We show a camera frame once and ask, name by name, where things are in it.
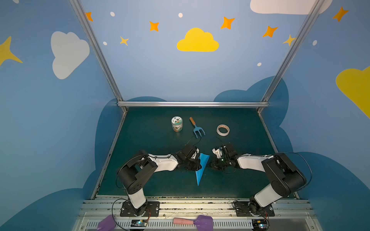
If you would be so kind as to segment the cyan paper sheet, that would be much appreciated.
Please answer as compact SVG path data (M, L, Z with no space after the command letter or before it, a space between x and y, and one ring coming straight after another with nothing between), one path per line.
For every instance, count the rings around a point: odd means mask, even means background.
M209 157L210 157L209 155L205 155L205 154L201 153L199 158L198 158L199 161L200 161L201 169L199 169L195 172L196 173L197 186L200 185L200 181L201 181L201 178L203 176L203 172L204 172L204 170L207 166Z

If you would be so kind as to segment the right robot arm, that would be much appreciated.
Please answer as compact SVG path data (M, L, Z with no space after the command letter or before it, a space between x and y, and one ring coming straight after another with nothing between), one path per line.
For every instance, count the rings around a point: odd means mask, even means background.
M253 214L307 185L304 174L285 153L239 156L231 143L214 148L212 152L215 155L211 163L213 169L236 167L261 171L267 175L269 184L250 198L248 208Z

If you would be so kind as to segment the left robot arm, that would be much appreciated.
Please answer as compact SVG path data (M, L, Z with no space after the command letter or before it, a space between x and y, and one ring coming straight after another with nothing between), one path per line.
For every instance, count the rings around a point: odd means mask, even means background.
M145 150L138 151L117 172L117 180L128 195L128 204L133 215L140 216L148 210L143 187L154 173L182 168L187 171L201 170L199 157L199 148L189 144L182 150L167 155L149 154Z

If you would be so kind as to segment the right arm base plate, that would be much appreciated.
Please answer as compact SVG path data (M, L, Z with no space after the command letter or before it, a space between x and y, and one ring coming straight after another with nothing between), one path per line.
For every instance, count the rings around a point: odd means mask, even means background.
M238 217L274 217L275 213L273 207L268 205L266 207L259 206L256 202L238 201L232 202L232 207L235 209Z

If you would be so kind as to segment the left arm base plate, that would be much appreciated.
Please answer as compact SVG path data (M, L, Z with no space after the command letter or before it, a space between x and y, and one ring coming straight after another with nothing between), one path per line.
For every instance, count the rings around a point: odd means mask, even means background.
M121 217L158 217L160 203L158 201L145 202L139 208L134 208L130 201L124 202L120 210Z

